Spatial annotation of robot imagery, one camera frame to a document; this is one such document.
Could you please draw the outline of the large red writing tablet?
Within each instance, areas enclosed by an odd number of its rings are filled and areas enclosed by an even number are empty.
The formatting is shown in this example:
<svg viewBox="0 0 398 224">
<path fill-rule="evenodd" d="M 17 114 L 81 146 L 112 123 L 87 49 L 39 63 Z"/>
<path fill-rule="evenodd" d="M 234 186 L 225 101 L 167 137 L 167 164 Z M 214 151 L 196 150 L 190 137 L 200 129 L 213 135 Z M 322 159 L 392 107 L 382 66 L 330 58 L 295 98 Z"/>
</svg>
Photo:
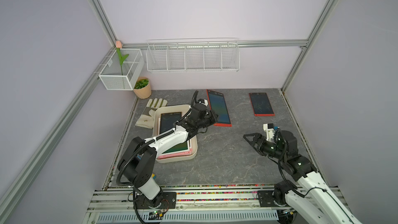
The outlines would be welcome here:
<svg viewBox="0 0 398 224">
<path fill-rule="evenodd" d="M 206 90 L 206 93 L 210 109 L 218 115 L 217 121 L 214 125 L 219 127 L 231 127 L 231 119 L 224 94 L 208 89 Z"/>
</svg>

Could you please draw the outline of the small red writing tablet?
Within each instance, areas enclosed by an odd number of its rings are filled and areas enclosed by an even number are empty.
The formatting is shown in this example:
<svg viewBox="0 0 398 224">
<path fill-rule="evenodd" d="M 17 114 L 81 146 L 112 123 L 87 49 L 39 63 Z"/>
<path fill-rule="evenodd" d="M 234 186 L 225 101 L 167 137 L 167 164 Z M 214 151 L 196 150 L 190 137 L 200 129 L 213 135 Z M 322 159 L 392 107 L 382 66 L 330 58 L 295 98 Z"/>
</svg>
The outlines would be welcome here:
<svg viewBox="0 0 398 224">
<path fill-rule="evenodd" d="M 255 116 L 275 116 L 267 93 L 249 93 L 249 97 Z"/>
</svg>

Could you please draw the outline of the cream plastic storage tray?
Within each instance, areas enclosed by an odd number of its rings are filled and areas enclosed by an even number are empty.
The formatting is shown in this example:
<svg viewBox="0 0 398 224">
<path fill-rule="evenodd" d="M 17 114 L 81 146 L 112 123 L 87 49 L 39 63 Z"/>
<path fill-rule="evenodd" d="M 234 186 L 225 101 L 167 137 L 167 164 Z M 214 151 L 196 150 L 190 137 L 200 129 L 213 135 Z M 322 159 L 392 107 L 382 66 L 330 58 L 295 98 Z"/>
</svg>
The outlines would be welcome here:
<svg viewBox="0 0 398 224">
<path fill-rule="evenodd" d="M 188 110 L 190 109 L 190 105 L 188 104 L 183 104 L 183 105 L 175 105 L 175 106 L 166 106 L 159 108 L 155 112 L 154 116 L 154 127 L 153 127 L 153 136 L 158 135 L 158 124 L 159 124 L 159 119 L 160 115 L 163 113 L 171 113 L 171 112 L 182 112 L 182 115 L 184 115 Z M 170 162 L 178 162 L 178 161 L 186 161 L 186 160 L 191 160 L 196 157 L 197 152 L 198 152 L 198 142 L 197 138 L 194 137 L 191 140 L 192 144 L 192 154 L 188 156 L 181 156 L 181 157 L 172 157 L 172 158 L 166 158 L 166 159 L 158 159 L 156 158 L 156 161 L 158 163 L 170 163 Z"/>
</svg>

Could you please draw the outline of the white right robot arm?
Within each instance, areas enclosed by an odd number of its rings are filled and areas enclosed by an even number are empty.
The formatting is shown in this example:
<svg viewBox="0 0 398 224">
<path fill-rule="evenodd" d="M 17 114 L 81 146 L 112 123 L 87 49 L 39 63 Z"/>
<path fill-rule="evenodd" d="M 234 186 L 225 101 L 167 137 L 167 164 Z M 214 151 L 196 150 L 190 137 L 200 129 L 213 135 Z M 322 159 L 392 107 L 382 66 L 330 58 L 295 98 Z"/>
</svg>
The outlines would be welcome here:
<svg viewBox="0 0 398 224">
<path fill-rule="evenodd" d="M 290 224 L 295 213 L 309 224 L 358 224 L 360 221 L 338 199 L 315 165 L 299 153 L 297 138 L 280 128 L 267 129 L 266 134 L 245 134 L 244 140 L 261 156 L 277 164 L 282 181 L 275 184 L 268 197 L 259 191 L 260 204 L 273 201 L 276 206 L 290 207 L 278 214 L 279 223 Z"/>
</svg>

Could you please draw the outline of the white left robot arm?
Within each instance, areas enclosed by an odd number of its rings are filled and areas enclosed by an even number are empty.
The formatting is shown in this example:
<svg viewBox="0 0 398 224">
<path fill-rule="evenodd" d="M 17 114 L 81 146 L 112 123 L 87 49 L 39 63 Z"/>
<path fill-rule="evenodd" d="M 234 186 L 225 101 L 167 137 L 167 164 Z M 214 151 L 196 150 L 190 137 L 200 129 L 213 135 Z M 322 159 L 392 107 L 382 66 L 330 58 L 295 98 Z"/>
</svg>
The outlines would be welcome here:
<svg viewBox="0 0 398 224">
<path fill-rule="evenodd" d="M 194 138 L 200 129 L 215 124 L 218 115 L 206 105 L 198 103 L 190 108 L 173 127 L 152 138 L 135 137 L 117 166 L 118 186 L 130 186 L 145 197 L 151 208 L 161 205 L 163 190 L 152 178 L 156 159 L 170 148 Z"/>
</svg>

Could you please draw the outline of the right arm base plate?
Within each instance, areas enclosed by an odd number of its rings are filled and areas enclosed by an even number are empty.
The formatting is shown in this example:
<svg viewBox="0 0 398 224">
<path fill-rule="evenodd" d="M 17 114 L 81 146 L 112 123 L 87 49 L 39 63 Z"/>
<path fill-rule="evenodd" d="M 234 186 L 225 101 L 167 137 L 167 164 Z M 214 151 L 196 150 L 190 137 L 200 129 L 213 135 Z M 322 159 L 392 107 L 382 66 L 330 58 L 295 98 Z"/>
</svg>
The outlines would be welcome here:
<svg viewBox="0 0 398 224">
<path fill-rule="evenodd" d="M 291 192 L 284 192 L 279 189 L 274 190 L 259 190 L 256 198 L 261 207 L 293 207 L 296 208 L 299 203 L 298 198 L 291 194 Z"/>
</svg>

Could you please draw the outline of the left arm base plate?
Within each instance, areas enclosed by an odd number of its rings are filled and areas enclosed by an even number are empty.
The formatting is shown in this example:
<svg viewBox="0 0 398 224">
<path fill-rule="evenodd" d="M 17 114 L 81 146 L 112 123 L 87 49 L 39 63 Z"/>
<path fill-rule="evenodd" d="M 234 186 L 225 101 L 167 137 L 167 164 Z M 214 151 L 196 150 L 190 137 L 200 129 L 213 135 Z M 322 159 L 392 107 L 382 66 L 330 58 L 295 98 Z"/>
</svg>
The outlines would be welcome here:
<svg viewBox="0 0 398 224">
<path fill-rule="evenodd" d="M 161 192 L 153 200 L 147 199 L 144 195 L 137 195 L 133 201 L 137 204 L 137 209 L 175 209 L 177 193 Z"/>
</svg>

